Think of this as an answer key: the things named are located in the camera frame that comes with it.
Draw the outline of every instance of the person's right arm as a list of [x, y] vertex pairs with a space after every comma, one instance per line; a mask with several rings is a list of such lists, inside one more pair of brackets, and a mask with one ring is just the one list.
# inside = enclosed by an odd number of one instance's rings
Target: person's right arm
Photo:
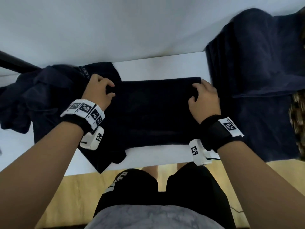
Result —
[[[189, 100], [198, 123], [221, 115], [216, 89], [193, 84], [199, 96]], [[305, 196], [260, 159], [244, 142], [230, 142], [218, 154], [252, 229], [305, 228]]]

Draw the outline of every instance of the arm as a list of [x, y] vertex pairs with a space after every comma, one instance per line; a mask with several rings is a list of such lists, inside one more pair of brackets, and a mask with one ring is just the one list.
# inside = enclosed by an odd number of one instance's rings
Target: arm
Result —
[[[204, 80], [193, 86], [199, 97], [189, 109], [196, 121], [221, 115], [216, 89]], [[304, 228], [305, 197], [244, 142], [230, 142], [218, 154], [251, 228]]]
[[[98, 104], [104, 111], [115, 96], [106, 95], [107, 85], [114, 86], [110, 80], [94, 74], [82, 99]], [[35, 227], [63, 179], [83, 133], [78, 125], [62, 122], [0, 172], [1, 227]]]

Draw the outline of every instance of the gray shirt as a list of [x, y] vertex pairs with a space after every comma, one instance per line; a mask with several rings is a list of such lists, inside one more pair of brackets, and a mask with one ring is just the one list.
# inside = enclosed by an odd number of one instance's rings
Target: gray shirt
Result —
[[85, 229], [223, 229], [207, 216], [179, 206], [116, 205], [101, 210]]

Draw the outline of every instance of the pile of clothes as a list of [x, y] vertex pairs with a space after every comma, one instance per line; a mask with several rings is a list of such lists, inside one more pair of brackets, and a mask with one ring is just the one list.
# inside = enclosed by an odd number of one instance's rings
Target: pile of clothes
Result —
[[198, 96], [192, 84], [200, 83], [199, 77], [122, 82], [110, 62], [53, 65], [21, 74], [0, 89], [1, 128], [26, 133], [33, 122], [36, 143], [61, 122], [60, 114], [72, 101], [81, 99], [94, 73], [113, 81], [115, 87], [108, 86], [107, 92], [116, 93], [100, 124], [105, 133], [97, 150], [78, 147], [98, 172], [120, 163], [129, 148], [189, 144], [197, 137], [188, 99]]
[[223, 115], [264, 161], [298, 158], [289, 121], [291, 94], [305, 88], [305, 11], [271, 16], [248, 9], [206, 47]]

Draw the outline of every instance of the black pole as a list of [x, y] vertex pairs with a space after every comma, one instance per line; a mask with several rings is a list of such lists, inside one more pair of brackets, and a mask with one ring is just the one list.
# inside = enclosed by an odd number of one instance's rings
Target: black pole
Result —
[[6, 54], [2, 51], [0, 51], [0, 67], [6, 68], [9, 70], [18, 72], [18, 73], [26, 73], [26, 72], [36, 71], [37, 69], [40, 69], [40, 67], [32, 65], [26, 61], [18, 59], [16, 57]]

